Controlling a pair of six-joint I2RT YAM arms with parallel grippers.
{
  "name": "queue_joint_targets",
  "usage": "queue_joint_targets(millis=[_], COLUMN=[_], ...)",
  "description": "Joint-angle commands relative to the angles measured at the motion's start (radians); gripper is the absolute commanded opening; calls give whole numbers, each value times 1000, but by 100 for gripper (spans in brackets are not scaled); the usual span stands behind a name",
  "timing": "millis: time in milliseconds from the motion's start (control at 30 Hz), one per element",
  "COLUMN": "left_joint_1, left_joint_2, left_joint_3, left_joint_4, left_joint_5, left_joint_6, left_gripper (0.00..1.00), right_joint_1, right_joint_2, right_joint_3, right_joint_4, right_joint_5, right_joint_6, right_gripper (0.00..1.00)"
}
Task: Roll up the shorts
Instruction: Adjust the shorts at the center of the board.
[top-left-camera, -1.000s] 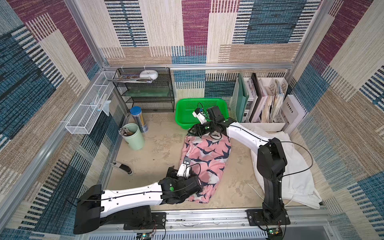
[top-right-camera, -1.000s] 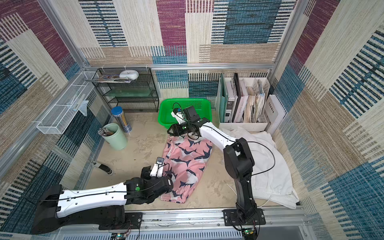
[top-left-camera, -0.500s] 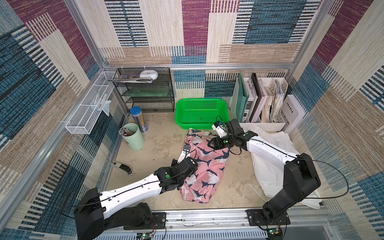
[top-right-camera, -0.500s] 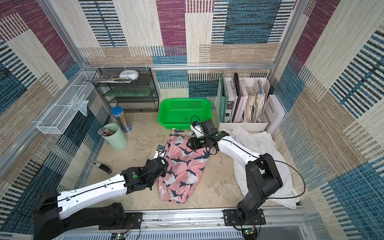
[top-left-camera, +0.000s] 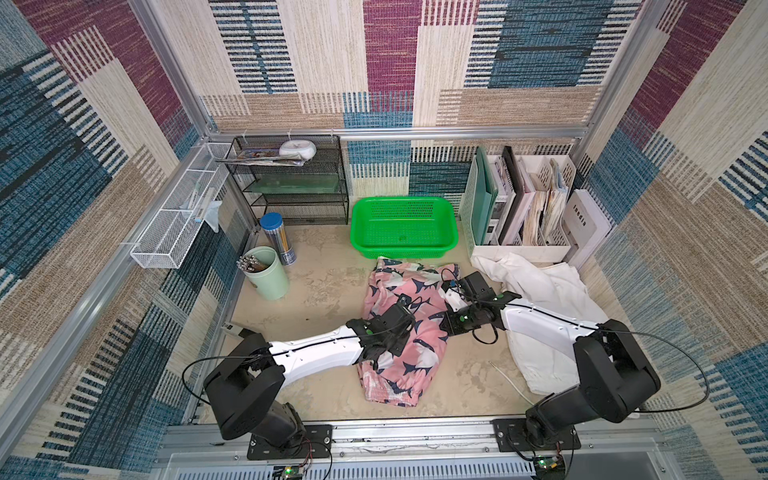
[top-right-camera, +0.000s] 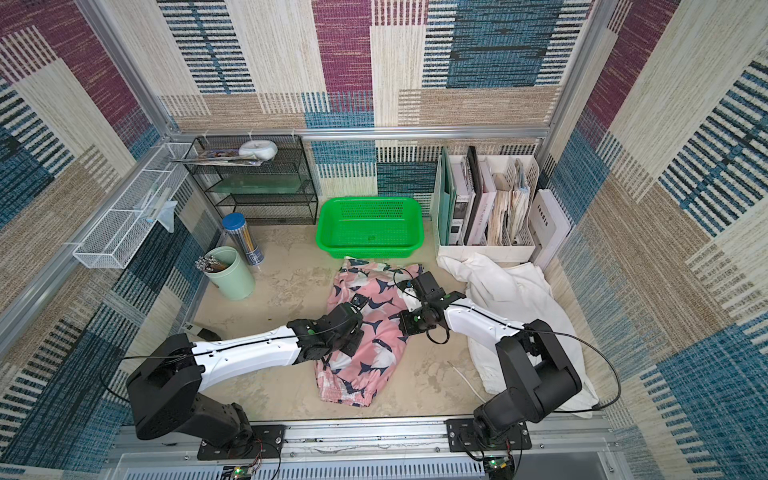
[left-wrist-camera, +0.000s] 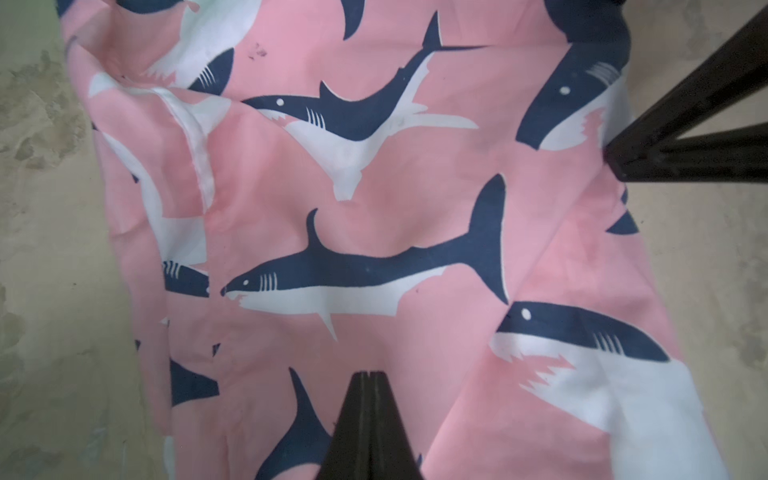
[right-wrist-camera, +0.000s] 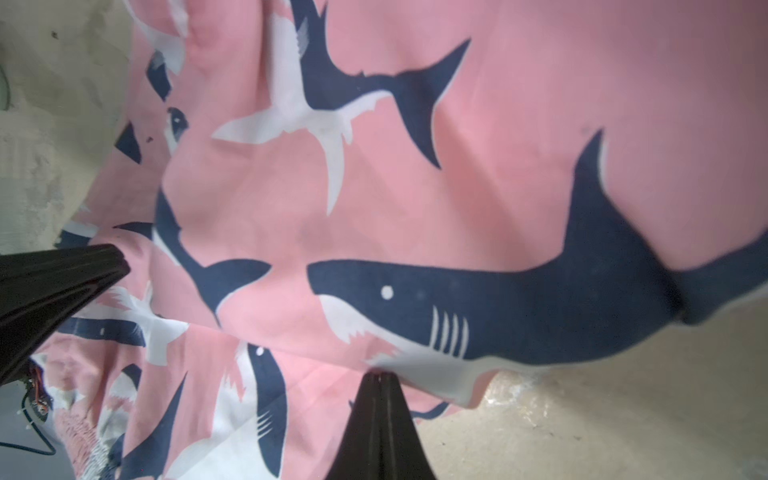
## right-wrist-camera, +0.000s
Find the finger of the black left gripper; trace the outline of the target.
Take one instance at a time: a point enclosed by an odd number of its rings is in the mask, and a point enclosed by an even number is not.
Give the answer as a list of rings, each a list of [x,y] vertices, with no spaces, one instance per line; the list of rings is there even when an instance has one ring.
[[[3,255],[1,382],[19,379],[65,320],[129,273],[111,244]]]

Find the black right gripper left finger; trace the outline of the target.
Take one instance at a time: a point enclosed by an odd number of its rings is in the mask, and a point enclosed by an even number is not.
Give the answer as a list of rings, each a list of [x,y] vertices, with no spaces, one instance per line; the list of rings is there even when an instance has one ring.
[[[378,479],[380,474],[381,375],[363,376],[328,480]]]

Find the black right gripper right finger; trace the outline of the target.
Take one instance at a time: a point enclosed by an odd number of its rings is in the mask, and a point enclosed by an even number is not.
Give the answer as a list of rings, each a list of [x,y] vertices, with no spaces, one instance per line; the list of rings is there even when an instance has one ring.
[[[381,373],[379,383],[380,478],[435,480],[398,377]]]

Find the pink shark print shorts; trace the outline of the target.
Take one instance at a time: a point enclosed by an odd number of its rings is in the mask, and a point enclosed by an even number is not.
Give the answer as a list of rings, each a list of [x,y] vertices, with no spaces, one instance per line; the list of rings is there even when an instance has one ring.
[[[59,246],[130,273],[35,353],[79,479],[310,479],[414,415],[767,283],[763,1],[130,1]]]

